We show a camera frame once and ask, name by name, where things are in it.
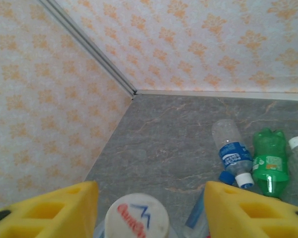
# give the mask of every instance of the wall trim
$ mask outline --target wall trim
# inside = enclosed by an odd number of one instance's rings
[[[97,45],[83,32],[55,0],[38,0],[68,32],[98,61],[114,79],[131,95],[137,90],[123,73],[110,61]]]
[[[137,94],[177,95],[219,98],[254,98],[298,101],[298,93],[260,93],[260,92],[201,92],[201,91],[159,91],[138,90]]]

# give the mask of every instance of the bottle label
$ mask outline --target bottle label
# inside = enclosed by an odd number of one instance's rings
[[[133,217],[128,209],[127,203],[122,203],[117,207],[117,212],[121,215],[122,219],[127,223],[129,228],[133,231],[137,238],[146,238],[147,234],[145,231],[145,226],[141,221],[138,221],[135,217]]]
[[[219,152],[219,156],[222,158],[225,169],[227,166],[241,160],[253,161],[245,145],[239,142],[233,142],[223,146]]]
[[[253,171],[257,169],[284,171],[283,160],[276,156],[256,156],[253,163]]]
[[[198,222],[198,220],[203,212],[203,209],[204,209],[203,196],[204,196],[204,188],[203,188],[196,204],[192,208],[192,211],[185,223],[185,225],[191,229],[194,229],[196,223]]]

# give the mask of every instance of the blue bottle label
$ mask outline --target blue bottle label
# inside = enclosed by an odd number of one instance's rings
[[[223,146],[219,152],[219,156],[222,159],[225,169],[230,164],[234,164],[241,160],[253,161],[252,156],[245,145],[239,142],[233,142]]]
[[[203,196],[204,196],[204,188],[196,202],[196,204],[194,205],[194,207],[192,208],[192,211],[185,223],[185,225],[191,229],[194,229],[196,223],[198,222],[203,209],[204,209],[204,200],[203,200]]]

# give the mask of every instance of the white baseboard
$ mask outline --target white baseboard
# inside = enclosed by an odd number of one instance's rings
[[[218,98],[255,98],[273,100],[298,101],[298,93],[252,93],[252,92],[199,92],[199,91],[159,91],[159,90],[138,90],[137,94],[152,95],[177,95],[177,96],[200,96]]]

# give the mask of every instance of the blue bottle cap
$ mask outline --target blue bottle cap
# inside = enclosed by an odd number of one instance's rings
[[[222,171],[219,177],[219,181],[228,185],[232,185],[235,181],[235,177],[230,172]]]

